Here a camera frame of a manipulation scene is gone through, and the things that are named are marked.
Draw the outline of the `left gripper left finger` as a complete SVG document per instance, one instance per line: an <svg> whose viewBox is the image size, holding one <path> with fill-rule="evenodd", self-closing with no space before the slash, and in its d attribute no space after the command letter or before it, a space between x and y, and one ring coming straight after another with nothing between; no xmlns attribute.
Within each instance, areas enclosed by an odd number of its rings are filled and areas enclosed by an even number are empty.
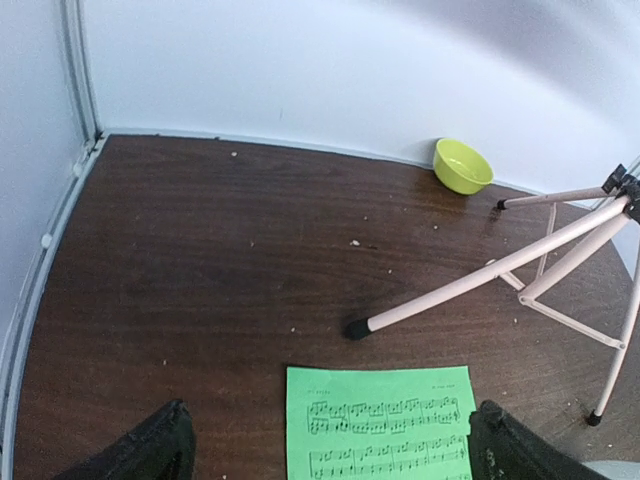
<svg viewBox="0 0 640 480"><path fill-rule="evenodd" d="M58 479L191 479L196 436L186 404L174 399Z"/></svg>

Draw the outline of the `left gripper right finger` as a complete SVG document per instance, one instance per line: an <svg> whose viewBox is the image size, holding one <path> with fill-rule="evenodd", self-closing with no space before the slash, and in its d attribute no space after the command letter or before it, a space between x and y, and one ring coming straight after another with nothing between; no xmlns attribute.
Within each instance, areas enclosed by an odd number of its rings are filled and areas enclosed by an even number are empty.
<svg viewBox="0 0 640 480"><path fill-rule="evenodd" d="M486 400L469 417L474 479L564 480L604 476L559 452L497 403Z"/></svg>

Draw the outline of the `green sheet music paper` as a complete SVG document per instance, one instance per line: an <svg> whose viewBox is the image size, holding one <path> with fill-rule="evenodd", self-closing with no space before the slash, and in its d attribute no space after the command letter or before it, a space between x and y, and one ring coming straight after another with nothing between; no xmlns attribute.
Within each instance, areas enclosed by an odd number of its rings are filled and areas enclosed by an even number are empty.
<svg viewBox="0 0 640 480"><path fill-rule="evenodd" d="M465 366L286 370L290 479L469 479Z"/></svg>

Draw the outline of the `pink folding music stand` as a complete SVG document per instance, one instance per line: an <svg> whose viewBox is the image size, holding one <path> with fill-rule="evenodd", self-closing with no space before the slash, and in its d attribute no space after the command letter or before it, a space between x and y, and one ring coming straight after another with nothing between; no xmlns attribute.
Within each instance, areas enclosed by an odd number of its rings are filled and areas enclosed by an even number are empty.
<svg viewBox="0 0 640 480"><path fill-rule="evenodd" d="M577 200L601 199L603 203L584 217L555 228L557 205ZM532 244L481 269L435 289L414 300L370 318L354 320L345 327L345 337L361 340L372 333L427 311L474 290L496 278L518 293L518 301L551 320L615 350L613 363L600 399L587 416L590 426L600 424L624 363L639 314L639 274L634 274L622 333L613 338L563 314L538 298L578 266L588 260L630 222L639 221L639 167L618 165L600 187L572 190L548 195L501 199L496 210L530 205L550 206L546 234Z"/></svg>

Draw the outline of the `yellow-green plastic bowl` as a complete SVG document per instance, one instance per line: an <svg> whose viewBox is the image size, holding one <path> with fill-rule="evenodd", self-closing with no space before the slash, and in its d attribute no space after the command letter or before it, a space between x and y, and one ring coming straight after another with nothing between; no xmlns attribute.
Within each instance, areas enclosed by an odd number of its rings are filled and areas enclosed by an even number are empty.
<svg viewBox="0 0 640 480"><path fill-rule="evenodd" d="M433 168L445 187L466 196L479 193L494 179L491 166L480 153L451 138L436 142Z"/></svg>

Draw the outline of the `left aluminium corner post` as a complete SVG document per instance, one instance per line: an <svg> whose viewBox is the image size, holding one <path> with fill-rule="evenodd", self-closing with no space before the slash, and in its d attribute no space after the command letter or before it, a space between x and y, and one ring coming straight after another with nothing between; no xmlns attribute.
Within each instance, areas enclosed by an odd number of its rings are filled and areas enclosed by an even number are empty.
<svg viewBox="0 0 640 480"><path fill-rule="evenodd" d="M20 344L45 249L101 128L81 1L1 4L1 452L13 442Z"/></svg>

